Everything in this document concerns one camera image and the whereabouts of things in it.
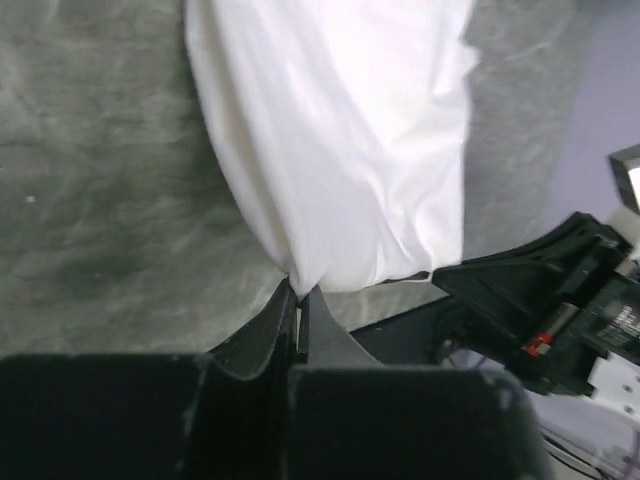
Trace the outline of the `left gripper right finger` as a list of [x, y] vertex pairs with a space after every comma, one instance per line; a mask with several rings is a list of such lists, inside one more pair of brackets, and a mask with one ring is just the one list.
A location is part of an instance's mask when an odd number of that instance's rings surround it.
[[290, 479], [550, 479], [519, 382], [436, 365], [435, 332], [465, 315], [441, 299], [354, 332], [320, 291], [303, 301], [289, 373]]

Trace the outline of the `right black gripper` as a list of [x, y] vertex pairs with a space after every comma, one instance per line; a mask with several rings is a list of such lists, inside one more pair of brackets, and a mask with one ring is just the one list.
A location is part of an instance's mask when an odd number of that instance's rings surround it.
[[462, 301], [517, 348], [505, 368], [541, 395], [590, 395], [588, 377], [606, 349], [585, 337], [599, 295], [630, 261], [611, 226], [574, 213], [539, 239], [436, 270], [432, 283]]

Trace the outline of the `white printed t shirt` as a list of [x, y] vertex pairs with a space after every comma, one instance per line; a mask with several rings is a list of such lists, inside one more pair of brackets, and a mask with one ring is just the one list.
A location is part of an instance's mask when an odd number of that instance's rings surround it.
[[471, 1], [189, 1], [205, 125], [299, 296], [423, 280], [463, 250]]

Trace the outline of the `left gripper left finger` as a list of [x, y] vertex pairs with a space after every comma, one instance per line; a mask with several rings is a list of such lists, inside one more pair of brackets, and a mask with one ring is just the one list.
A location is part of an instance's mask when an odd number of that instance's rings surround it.
[[275, 479], [296, 298], [205, 353], [1, 362], [5, 479]]

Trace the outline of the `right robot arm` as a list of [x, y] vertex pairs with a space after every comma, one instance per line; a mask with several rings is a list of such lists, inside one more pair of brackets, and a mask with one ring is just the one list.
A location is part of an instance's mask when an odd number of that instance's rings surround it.
[[436, 270], [472, 312], [456, 341], [530, 391], [579, 397], [639, 425], [639, 215], [574, 213], [524, 246]]

